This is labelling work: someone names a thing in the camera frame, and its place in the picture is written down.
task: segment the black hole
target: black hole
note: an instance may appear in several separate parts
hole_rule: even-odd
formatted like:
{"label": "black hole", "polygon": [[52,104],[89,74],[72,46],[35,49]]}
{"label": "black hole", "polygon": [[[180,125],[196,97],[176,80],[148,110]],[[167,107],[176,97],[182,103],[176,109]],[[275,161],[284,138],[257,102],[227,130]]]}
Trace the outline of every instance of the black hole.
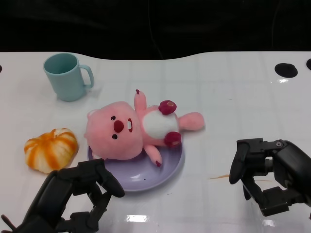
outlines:
{"label": "black hole", "polygon": [[293,78],[298,74],[298,70],[292,64],[280,63],[274,68],[275,72],[284,78]]}
{"label": "black hole", "polygon": [[309,70],[311,70],[311,59],[307,60],[307,67]]}

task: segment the white plush belly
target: white plush belly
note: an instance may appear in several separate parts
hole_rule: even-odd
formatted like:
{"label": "white plush belly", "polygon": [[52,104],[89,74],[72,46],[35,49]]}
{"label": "white plush belly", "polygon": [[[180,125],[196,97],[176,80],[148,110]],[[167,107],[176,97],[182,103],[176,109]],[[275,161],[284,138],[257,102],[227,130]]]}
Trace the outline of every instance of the white plush belly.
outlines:
{"label": "white plush belly", "polygon": [[153,138],[163,139],[169,132],[178,132],[178,122],[175,114],[163,115],[155,110],[145,115],[142,120],[145,132]]}

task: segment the white tabletop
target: white tabletop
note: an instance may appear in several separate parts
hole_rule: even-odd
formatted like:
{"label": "white tabletop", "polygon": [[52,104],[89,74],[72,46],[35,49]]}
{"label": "white tabletop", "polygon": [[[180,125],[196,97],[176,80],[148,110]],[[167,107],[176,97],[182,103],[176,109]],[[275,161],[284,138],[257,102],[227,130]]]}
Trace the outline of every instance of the white tabletop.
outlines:
{"label": "white tabletop", "polygon": [[[230,185],[228,178],[210,178],[229,174],[238,139],[281,138],[311,155],[311,71],[305,65],[311,52],[211,52],[165,61],[111,61],[77,54],[93,70],[95,86],[75,102],[56,99],[42,69],[52,54],[0,53],[0,212],[15,225],[46,178],[25,164],[24,143],[54,128],[69,128],[80,146],[71,164],[76,166],[86,160],[86,114],[118,100],[133,104],[139,89],[148,104],[170,99],[178,115],[201,112],[206,129],[183,135],[185,165],[166,185],[112,198],[99,232],[310,232],[310,207],[295,204],[290,211],[263,217],[256,203],[244,199],[241,182]],[[298,75],[278,76],[278,63],[295,65]],[[271,181],[258,181],[262,189],[278,185],[272,174],[262,179]],[[63,217],[91,208],[86,195],[71,197]],[[2,229],[8,228],[0,221]]]}

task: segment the plush toy face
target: plush toy face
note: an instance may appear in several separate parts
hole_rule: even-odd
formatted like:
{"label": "plush toy face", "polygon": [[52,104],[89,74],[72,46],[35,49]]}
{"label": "plush toy face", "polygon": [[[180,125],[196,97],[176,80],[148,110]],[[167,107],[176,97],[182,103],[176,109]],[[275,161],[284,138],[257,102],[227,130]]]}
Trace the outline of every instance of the plush toy face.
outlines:
{"label": "plush toy face", "polygon": [[142,133],[135,110],[120,101],[88,114],[85,138],[104,159],[131,159],[142,151]]}

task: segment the purple plate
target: purple plate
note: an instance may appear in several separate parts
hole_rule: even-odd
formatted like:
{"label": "purple plate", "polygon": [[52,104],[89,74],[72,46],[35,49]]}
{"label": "purple plate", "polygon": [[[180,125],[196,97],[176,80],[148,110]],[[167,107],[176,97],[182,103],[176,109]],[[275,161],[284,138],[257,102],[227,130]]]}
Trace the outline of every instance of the purple plate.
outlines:
{"label": "purple plate", "polygon": [[[130,160],[106,159],[105,167],[117,178],[125,192],[145,191],[164,183],[184,162],[181,144],[172,149],[159,147],[158,150],[163,160],[161,168],[151,162],[144,150]],[[89,160],[98,158],[93,156],[90,147],[87,154]]]}

